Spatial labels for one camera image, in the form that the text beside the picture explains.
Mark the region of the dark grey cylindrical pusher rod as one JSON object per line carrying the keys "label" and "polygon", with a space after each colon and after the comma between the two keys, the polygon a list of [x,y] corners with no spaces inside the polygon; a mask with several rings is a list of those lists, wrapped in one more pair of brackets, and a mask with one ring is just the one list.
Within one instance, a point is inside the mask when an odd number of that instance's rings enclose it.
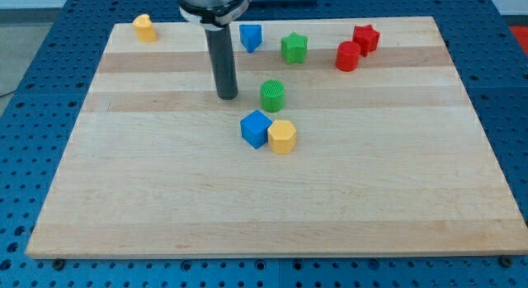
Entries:
{"label": "dark grey cylindrical pusher rod", "polygon": [[217,95],[223,100],[234,99],[238,95],[238,85],[230,26],[206,31],[205,37]]}

